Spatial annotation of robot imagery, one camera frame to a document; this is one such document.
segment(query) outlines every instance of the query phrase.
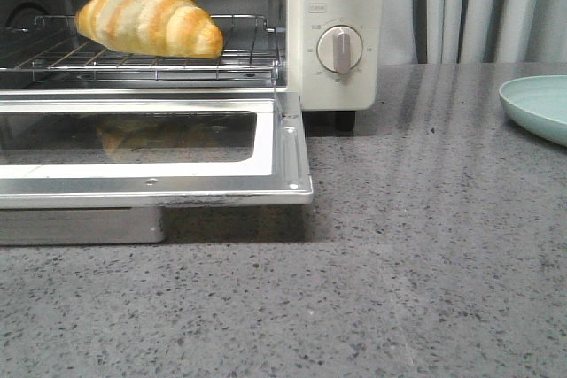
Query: toaster oven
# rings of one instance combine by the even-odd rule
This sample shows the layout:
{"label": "toaster oven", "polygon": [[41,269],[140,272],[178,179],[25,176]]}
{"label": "toaster oven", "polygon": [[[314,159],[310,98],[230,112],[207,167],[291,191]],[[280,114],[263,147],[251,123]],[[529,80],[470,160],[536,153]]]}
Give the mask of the toaster oven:
{"label": "toaster oven", "polygon": [[0,244],[157,242],[163,208],[308,204],[302,112],[350,130],[375,101],[382,0],[196,0],[217,59],[108,50],[77,34],[88,1],[0,0]]}

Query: wire rack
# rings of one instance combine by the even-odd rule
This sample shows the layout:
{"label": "wire rack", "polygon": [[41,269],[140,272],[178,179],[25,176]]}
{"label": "wire rack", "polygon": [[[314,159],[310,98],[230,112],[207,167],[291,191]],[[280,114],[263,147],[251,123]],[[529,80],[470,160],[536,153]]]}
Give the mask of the wire rack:
{"label": "wire rack", "polygon": [[0,32],[0,73],[46,81],[218,81],[274,85],[280,78],[284,31],[262,15],[213,15],[224,34],[217,59],[151,57],[108,50],[78,35],[73,17],[37,17],[30,29]]}

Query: croissant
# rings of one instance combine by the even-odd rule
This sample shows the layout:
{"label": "croissant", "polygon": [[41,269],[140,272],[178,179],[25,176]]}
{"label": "croissant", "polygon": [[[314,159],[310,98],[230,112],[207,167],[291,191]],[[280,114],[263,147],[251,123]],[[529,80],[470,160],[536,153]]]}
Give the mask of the croissant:
{"label": "croissant", "polygon": [[163,57],[217,58],[222,32],[192,0],[91,0],[77,31],[109,50]]}

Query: oven door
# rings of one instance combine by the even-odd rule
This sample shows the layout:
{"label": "oven door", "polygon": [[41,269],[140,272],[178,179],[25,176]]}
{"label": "oven door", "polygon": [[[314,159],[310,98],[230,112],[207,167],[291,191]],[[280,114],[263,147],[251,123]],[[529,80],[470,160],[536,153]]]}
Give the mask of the oven door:
{"label": "oven door", "polygon": [[0,208],[305,204],[299,96],[5,91]]}

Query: oven foot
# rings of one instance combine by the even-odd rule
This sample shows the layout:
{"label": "oven foot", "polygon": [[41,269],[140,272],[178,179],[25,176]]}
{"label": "oven foot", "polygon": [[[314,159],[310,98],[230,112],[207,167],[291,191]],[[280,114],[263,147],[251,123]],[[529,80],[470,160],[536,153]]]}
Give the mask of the oven foot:
{"label": "oven foot", "polygon": [[340,132],[352,132],[356,121],[356,111],[336,111],[335,129]]}

